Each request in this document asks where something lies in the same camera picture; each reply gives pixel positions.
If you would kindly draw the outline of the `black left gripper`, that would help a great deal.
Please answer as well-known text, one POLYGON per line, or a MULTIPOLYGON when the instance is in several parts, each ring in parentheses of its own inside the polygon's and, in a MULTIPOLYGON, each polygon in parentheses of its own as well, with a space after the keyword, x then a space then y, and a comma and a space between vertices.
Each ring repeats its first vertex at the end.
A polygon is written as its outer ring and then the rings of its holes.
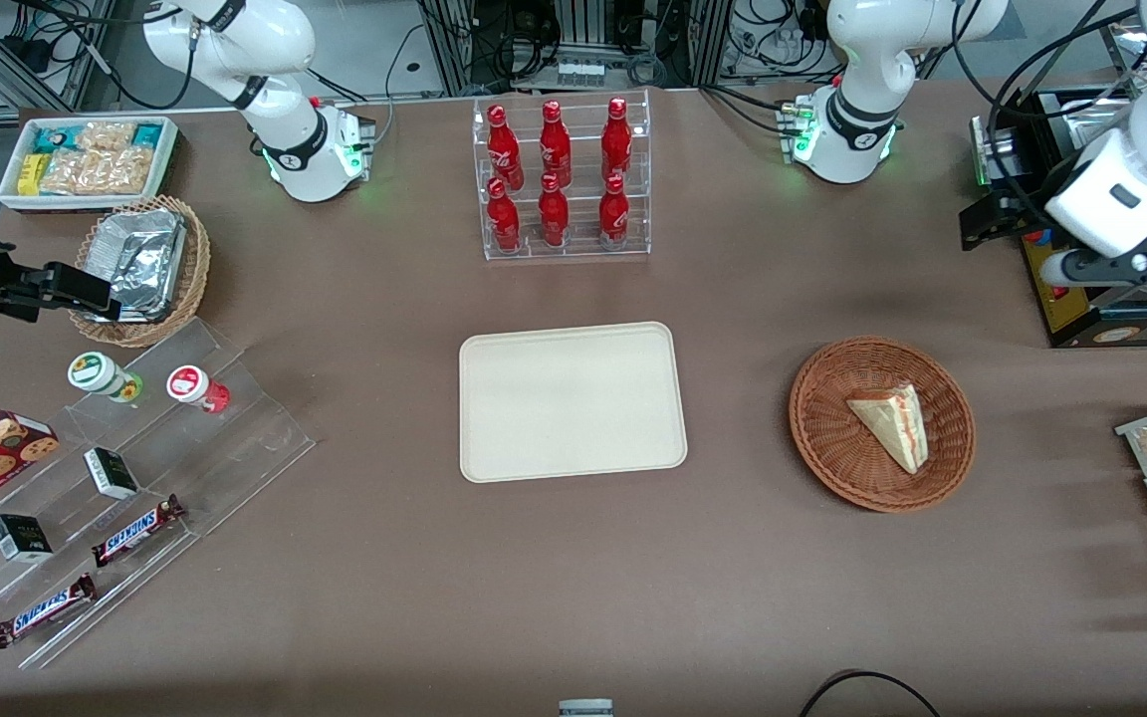
POLYGON ((972 251, 984 242, 1014 239, 1030 232, 1058 228, 1047 210, 1046 190, 1038 178, 993 178, 991 196, 983 196, 959 213, 960 246, 972 251))

